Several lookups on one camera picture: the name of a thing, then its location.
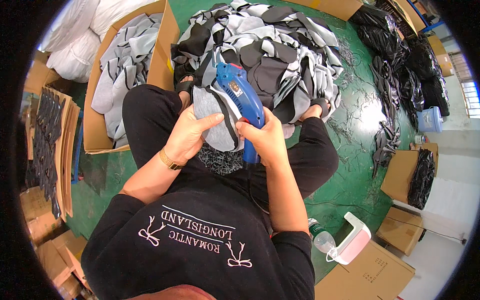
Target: watch strap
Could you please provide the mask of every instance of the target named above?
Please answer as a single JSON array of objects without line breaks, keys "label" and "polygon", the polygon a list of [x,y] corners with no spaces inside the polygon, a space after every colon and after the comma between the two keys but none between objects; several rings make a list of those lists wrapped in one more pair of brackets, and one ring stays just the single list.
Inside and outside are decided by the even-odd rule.
[{"label": "watch strap", "polygon": [[172,170],[180,170],[185,166],[185,165],[179,165],[179,164],[175,163],[173,160],[171,160],[167,156],[167,154],[165,154],[165,148],[162,148],[162,150],[160,150],[158,155],[160,156],[160,159],[163,161],[163,163],[165,165],[167,165],[167,167],[169,167]]}]

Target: hand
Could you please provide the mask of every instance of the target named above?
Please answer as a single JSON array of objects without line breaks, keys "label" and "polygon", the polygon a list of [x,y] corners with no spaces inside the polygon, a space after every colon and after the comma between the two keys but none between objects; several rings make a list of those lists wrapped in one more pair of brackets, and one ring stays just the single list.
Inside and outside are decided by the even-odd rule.
[{"label": "hand", "polygon": [[239,121],[235,126],[241,136],[249,140],[265,167],[273,164],[288,163],[287,147],[283,137],[282,123],[273,113],[264,107],[265,126],[257,129],[244,121]]},{"label": "hand", "polygon": [[223,118],[223,114],[217,113],[197,120],[190,105],[175,123],[164,147],[165,154],[175,163],[185,165],[202,148],[202,132],[220,124]]}]

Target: black pants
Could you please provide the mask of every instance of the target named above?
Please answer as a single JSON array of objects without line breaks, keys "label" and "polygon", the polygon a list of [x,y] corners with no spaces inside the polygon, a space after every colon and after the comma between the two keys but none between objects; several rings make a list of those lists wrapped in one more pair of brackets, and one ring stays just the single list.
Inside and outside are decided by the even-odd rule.
[{"label": "black pants", "polygon": [[[127,93],[123,122],[138,168],[165,146],[181,107],[177,93],[153,85],[140,85]],[[303,122],[299,142],[288,149],[288,159],[304,199],[332,177],[338,168],[338,155],[321,119],[312,117]],[[205,175],[219,177],[248,195],[246,170],[220,176],[211,173],[196,156],[189,160],[172,186]],[[261,164],[253,175],[251,189],[257,201],[268,202],[266,172]]]}]

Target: white sack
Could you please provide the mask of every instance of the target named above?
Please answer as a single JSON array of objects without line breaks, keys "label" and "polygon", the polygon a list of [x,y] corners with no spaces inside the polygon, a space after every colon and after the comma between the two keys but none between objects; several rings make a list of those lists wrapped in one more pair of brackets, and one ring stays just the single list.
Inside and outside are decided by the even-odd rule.
[{"label": "white sack", "polygon": [[99,0],[70,0],[45,32],[40,51],[60,51],[90,26]]},{"label": "white sack", "polygon": [[100,39],[88,29],[64,49],[52,52],[47,67],[55,69],[62,78],[86,83],[90,78],[98,47]]},{"label": "white sack", "polygon": [[134,10],[155,1],[157,0],[100,0],[90,23],[90,28],[103,41],[105,34],[107,34],[107,31],[116,21]]}]

